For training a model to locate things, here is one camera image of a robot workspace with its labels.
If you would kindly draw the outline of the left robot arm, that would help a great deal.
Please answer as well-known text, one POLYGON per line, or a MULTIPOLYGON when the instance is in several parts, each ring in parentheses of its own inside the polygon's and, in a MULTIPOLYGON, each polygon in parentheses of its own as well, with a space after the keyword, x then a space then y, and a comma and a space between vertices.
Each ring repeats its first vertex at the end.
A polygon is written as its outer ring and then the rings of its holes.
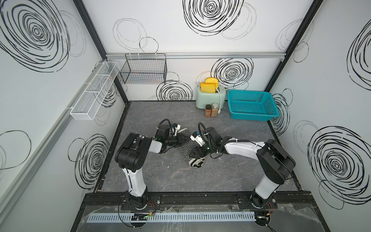
POLYGON ((125 193, 125 205, 138 210, 145 209, 148 200, 148 188, 143 177, 142 167, 149 152, 166 153, 171 148, 178 148, 189 140, 188 129, 179 124, 171 124, 164 119, 157 126, 155 136, 148 137, 131 132, 115 154, 115 162, 123 170, 128 182, 125 193))

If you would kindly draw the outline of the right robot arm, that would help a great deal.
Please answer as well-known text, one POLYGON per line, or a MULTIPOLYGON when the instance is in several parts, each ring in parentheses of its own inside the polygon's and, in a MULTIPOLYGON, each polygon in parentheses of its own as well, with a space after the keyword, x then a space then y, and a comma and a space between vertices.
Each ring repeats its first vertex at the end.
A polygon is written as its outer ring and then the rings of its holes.
POLYGON ((269 204, 269 198, 287 180, 293 178, 296 166, 294 159, 274 139, 266 142, 252 142, 230 136, 221 137, 213 127, 205 128, 199 123, 198 132, 192 133, 190 140, 196 145, 191 156, 204 158, 207 155, 240 155, 259 161, 264 175, 254 188, 249 201, 255 208, 269 204))

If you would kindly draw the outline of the black white knitted scarf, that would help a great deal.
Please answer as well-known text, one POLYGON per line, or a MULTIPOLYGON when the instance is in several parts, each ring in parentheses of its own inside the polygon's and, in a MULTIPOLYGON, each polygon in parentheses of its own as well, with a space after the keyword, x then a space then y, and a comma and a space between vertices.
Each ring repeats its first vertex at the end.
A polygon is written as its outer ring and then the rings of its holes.
POLYGON ((177 135, 179 135, 180 139, 180 146, 178 149, 183 154, 189 166, 194 168, 202 167, 204 158, 195 154, 196 148, 200 146, 196 141, 196 137, 192 135, 187 128, 181 129, 177 135))

